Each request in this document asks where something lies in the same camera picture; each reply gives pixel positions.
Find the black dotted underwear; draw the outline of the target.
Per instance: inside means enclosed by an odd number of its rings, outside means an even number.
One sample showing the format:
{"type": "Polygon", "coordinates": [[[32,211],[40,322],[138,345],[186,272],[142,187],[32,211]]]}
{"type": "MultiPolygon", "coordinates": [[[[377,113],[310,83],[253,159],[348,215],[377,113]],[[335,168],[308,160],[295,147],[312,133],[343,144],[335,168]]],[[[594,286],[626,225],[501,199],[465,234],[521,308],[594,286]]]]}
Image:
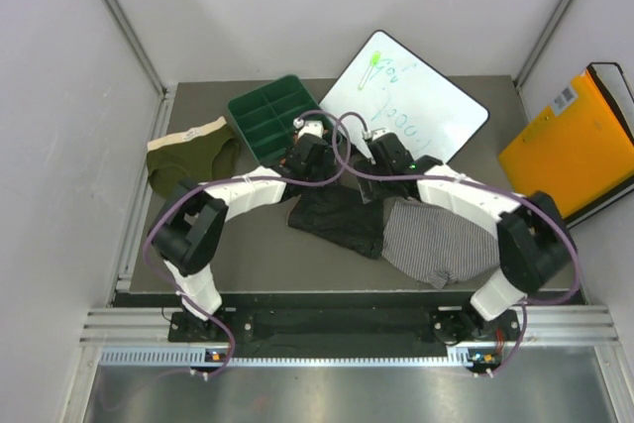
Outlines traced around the black dotted underwear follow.
{"type": "Polygon", "coordinates": [[[383,204],[365,203],[357,190],[343,185],[305,189],[287,225],[371,260],[382,254],[383,204]]]}

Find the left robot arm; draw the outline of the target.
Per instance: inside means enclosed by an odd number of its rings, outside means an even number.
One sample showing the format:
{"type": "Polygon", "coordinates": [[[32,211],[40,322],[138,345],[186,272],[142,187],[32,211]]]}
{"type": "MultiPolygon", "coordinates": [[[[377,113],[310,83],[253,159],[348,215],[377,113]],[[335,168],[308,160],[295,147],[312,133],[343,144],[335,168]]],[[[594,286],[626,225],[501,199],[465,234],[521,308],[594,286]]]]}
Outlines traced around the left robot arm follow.
{"type": "Polygon", "coordinates": [[[175,285],[190,328],[203,340],[224,331],[218,311],[222,297],[216,288],[211,262],[225,224],[257,208],[276,205],[299,195],[311,185],[333,181],[333,160],[323,136],[302,129],[285,157],[272,166],[206,186],[181,181],[163,205],[147,238],[162,259],[175,285]]]}

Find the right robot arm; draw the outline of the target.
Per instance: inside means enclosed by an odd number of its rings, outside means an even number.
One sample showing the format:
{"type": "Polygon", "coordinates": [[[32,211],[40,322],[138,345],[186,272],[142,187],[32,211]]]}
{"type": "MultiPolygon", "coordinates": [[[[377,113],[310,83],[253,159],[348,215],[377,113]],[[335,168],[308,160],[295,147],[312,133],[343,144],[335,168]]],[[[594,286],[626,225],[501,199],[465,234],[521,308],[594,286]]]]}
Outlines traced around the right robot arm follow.
{"type": "Polygon", "coordinates": [[[438,159],[415,159],[386,130],[364,140],[370,158],[355,165],[363,199],[395,200],[383,257],[437,289],[491,273],[459,313],[470,337],[487,338],[499,316],[571,260],[576,247],[547,193],[495,192],[438,159]]]}

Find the green compartment tray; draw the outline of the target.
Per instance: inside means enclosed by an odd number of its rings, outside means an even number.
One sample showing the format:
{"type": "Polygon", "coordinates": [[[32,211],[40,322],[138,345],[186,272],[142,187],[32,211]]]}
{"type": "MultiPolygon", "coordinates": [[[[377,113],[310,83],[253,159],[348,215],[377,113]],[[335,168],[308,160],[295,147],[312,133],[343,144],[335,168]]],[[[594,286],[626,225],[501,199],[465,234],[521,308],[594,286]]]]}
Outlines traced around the green compartment tray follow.
{"type": "Polygon", "coordinates": [[[282,159],[294,142],[294,119],[318,108],[296,75],[286,75],[228,103],[234,125],[261,165],[282,159]]]}

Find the olive green underwear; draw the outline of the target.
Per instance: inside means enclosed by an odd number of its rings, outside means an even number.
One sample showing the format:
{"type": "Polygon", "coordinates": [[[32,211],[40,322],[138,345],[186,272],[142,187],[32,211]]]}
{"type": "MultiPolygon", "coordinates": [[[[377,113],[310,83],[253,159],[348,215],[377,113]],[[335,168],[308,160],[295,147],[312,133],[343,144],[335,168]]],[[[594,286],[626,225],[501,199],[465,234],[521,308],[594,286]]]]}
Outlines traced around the olive green underwear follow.
{"type": "Polygon", "coordinates": [[[230,178],[239,154],[240,141],[221,116],[148,142],[148,183],[155,194],[167,198],[183,179],[198,183],[230,178]]]}

